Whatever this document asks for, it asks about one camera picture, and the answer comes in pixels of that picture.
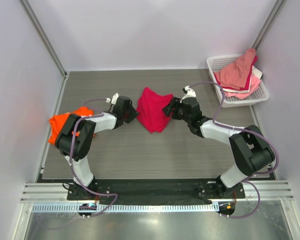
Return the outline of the crimson red t shirt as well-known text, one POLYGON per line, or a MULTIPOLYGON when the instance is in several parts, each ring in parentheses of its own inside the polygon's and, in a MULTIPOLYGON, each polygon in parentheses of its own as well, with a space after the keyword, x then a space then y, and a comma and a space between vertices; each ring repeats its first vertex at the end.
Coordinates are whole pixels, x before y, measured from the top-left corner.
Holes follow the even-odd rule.
POLYGON ((171 117, 166 116, 163 108, 172 100, 173 94, 159 95, 149 87, 145 87, 137 102, 137 120, 151 134, 161 133, 168 125, 171 117))

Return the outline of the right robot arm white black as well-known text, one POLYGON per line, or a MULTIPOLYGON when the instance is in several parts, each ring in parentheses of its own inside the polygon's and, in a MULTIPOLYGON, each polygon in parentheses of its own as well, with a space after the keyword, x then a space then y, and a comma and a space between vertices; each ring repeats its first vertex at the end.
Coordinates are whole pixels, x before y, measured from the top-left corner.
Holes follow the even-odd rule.
POLYGON ((239 128, 213 121, 203 115, 195 97, 173 97, 162 111, 167 117, 185 121, 192 134, 230 146, 234 165, 215 179, 215 191, 221 198, 228 197, 241 181, 275 160, 273 149, 257 126, 239 128))

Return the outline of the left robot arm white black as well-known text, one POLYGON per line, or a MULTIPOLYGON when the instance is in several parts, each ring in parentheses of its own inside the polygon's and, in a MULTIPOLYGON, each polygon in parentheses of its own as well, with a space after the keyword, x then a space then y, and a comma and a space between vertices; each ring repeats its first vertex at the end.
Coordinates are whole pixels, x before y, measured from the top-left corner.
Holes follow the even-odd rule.
POLYGON ((73 175, 68 191, 87 200, 97 194, 96 179, 88 162, 94 135, 129 124, 139 114, 127 96, 115 93, 105 101, 110 104, 108 111, 94 114, 88 109, 85 113, 69 113, 60 130, 54 130, 53 145, 67 160, 73 175))

